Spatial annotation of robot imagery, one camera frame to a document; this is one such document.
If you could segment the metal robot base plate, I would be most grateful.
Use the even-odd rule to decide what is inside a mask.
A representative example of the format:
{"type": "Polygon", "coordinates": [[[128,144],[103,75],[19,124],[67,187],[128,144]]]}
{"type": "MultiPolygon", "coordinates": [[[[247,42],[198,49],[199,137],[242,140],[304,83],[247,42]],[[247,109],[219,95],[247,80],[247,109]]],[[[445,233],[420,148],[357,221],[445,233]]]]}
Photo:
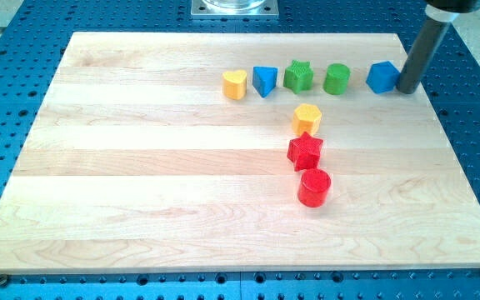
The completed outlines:
{"type": "Polygon", "coordinates": [[[279,16],[278,0],[192,0],[192,19],[274,19],[279,16]]]}

